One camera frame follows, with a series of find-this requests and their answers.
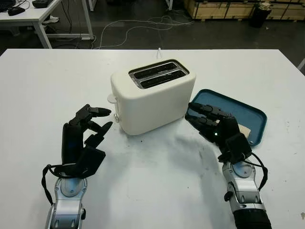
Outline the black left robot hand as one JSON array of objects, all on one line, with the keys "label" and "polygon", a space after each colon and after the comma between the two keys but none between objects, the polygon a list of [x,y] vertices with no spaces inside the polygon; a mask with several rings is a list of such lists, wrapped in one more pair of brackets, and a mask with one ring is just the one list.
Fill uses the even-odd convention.
[{"label": "black left robot hand", "polygon": [[84,177],[96,172],[105,158],[105,152],[97,146],[104,140],[112,122],[100,126],[92,119],[110,114],[109,109],[86,104],[76,112],[74,118],[64,124],[61,158],[65,174]]}]

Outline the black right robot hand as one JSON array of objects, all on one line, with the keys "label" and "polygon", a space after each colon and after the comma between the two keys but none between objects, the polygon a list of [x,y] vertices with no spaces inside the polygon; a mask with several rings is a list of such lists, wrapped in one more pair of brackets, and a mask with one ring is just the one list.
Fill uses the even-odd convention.
[{"label": "black right robot hand", "polygon": [[185,119],[199,131],[199,134],[219,148],[224,147],[226,139],[240,133],[235,117],[220,108],[191,102],[188,108],[201,114],[197,117],[186,114]]}]

